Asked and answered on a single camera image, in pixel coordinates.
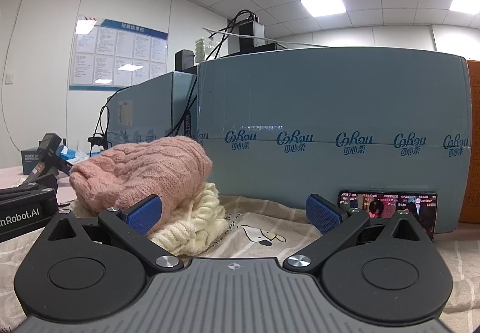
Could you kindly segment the smartphone showing video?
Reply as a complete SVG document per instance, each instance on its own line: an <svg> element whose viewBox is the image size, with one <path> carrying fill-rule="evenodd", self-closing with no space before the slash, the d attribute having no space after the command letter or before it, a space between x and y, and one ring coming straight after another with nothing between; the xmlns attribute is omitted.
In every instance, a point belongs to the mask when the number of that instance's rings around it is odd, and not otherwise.
<svg viewBox="0 0 480 333"><path fill-rule="evenodd" d="M407 210L431 240L436 227L437 203L438 195L435 192L342 190L338 194L340 208L363 209L371 218L391 218L396 211Z"/></svg>

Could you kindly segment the black device on boxes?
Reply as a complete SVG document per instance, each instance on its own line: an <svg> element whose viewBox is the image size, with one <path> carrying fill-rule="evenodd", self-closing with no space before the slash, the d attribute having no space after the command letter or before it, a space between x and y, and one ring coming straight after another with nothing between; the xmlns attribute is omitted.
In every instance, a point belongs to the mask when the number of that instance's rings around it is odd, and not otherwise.
<svg viewBox="0 0 480 333"><path fill-rule="evenodd" d="M265 38L264 25L258 15L248 9L240 10L225 29L229 55L279 50L277 42Z"/></svg>

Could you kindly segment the small dark blue box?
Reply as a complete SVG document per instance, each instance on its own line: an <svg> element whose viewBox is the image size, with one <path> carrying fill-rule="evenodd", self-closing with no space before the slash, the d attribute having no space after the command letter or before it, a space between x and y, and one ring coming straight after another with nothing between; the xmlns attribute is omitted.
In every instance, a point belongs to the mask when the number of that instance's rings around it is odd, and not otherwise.
<svg viewBox="0 0 480 333"><path fill-rule="evenodd" d="M38 162L41 161L42 151L38 148L28 148L21 151L22 170L25 176L29 175Z"/></svg>

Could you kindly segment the cream knitted sweater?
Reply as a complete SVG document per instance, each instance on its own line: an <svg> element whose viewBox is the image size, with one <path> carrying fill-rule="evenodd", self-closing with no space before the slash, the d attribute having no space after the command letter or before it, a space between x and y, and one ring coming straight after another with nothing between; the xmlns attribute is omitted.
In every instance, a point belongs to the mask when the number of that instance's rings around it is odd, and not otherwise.
<svg viewBox="0 0 480 333"><path fill-rule="evenodd" d="M216 184L202 179L113 183L96 178L72 180L70 184L78 200L76 212L89 216L112 206L126 210L150 195L157 195L162 202L162 214L146 235L173 254L199 255L227 228Z"/></svg>

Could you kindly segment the wall notice board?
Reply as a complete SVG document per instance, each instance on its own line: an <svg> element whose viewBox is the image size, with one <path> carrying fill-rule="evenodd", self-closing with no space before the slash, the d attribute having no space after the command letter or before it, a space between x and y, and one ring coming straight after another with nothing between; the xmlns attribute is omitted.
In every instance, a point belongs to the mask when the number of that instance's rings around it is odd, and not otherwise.
<svg viewBox="0 0 480 333"><path fill-rule="evenodd" d="M70 62L69 88L109 91L167 72L168 34L131 22L80 16Z"/></svg>

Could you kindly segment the orange cardboard box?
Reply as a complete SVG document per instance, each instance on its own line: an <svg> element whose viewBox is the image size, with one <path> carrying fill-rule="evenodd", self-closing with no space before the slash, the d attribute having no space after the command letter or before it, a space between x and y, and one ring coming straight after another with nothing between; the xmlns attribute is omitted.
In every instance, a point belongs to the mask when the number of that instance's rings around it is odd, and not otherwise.
<svg viewBox="0 0 480 333"><path fill-rule="evenodd" d="M467 61L472 101L472 141L464 201L460 222L480 221L480 61Z"/></svg>

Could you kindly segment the pink knitted sweater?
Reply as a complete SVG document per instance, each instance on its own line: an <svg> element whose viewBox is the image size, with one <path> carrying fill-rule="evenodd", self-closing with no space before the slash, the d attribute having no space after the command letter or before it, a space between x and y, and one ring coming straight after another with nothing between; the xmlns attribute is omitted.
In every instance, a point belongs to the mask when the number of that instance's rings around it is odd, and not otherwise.
<svg viewBox="0 0 480 333"><path fill-rule="evenodd" d="M116 145L72 167L69 182L86 209L99 214L109 207L128 209L150 195L162 202L159 230L174 209L203 188L212 161L203 147L185 137Z"/></svg>

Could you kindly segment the large blue-grey cardboard box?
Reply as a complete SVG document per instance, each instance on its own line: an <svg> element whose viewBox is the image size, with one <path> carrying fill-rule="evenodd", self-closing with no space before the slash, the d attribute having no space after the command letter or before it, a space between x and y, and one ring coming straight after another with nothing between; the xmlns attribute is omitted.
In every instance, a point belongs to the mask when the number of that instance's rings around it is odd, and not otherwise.
<svg viewBox="0 0 480 333"><path fill-rule="evenodd" d="M470 168L464 58L419 49L288 49L205 61L198 139L224 195L301 208L317 193L433 192L453 231Z"/></svg>

